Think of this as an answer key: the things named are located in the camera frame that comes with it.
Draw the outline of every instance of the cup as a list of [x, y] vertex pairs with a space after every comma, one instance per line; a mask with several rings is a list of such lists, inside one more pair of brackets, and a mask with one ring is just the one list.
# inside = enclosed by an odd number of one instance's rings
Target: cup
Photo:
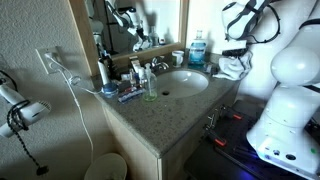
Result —
[[183, 61], [183, 51], [172, 51], [172, 65], [173, 67], [181, 67]]

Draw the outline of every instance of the soap bottle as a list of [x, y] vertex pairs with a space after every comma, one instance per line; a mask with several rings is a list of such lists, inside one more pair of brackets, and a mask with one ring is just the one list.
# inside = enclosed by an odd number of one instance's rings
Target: soap bottle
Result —
[[145, 92], [142, 95], [142, 98], [145, 101], [154, 101], [157, 99], [157, 77], [151, 72], [150, 63], [145, 65], [145, 75], [146, 80], [144, 82]]
[[152, 40], [152, 47], [158, 47], [159, 46], [159, 35], [156, 33], [156, 27], [151, 26], [151, 31], [149, 34], [149, 37]]
[[206, 41], [202, 39], [202, 31], [197, 31], [196, 39], [193, 40], [189, 52], [189, 65], [204, 65]]

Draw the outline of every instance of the towel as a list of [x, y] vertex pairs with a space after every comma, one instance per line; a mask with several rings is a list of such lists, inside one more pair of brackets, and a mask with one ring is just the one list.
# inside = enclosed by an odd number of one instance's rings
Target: towel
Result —
[[212, 77], [226, 78], [232, 81], [241, 80], [251, 70], [251, 57], [252, 53], [248, 51], [246, 54], [238, 58], [220, 58], [220, 71], [218, 72], [218, 74], [212, 75]]

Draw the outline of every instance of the granite countertop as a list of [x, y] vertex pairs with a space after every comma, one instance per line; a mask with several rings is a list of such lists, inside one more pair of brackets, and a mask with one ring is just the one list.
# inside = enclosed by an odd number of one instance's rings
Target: granite countertop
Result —
[[[117, 96], [106, 98], [100, 93], [96, 98], [156, 158], [161, 158], [237, 84], [227, 79], [207, 77], [209, 85], [204, 91], [185, 98], [158, 94], [154, 102], [145, 102], [138, 97], [126, 104], [118, 102]], [[96, 87], [102, 84], [99, 77], [93, 78], [93, 83]]]

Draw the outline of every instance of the mirror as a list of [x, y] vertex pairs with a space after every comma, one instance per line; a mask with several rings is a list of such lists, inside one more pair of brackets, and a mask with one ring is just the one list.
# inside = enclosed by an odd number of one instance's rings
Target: mirror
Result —
[[[170, 53], [177, 49], [184, 49], [186, 44], [186, 31], [187, 31], [187, 17], [188, 17], [188, 5], [189, 0], [173, 0], [179, 1], [179, 23], [178, 23], [178, 37], [177, 42], [173, 42], [161, 47], [151, 48], [144, 51], [133, 52], [129, 54], [120, 54], [112, 56], [114, 64], [118, 68], [128, 67], [129, 57], [138, 56], [140, 61], [150, 60], [154, 56]], [[69, 5], [78, 28], [78, 34], [81, 39], [81, 43], [85, 52], [87, 64], [90, 70], [91, 76], [99, 74], [97, 65], [98, 50], [93, 39], [92, 30], [89, 25], [89, 19], [85, 7], [84, 0], [69, 0]]]

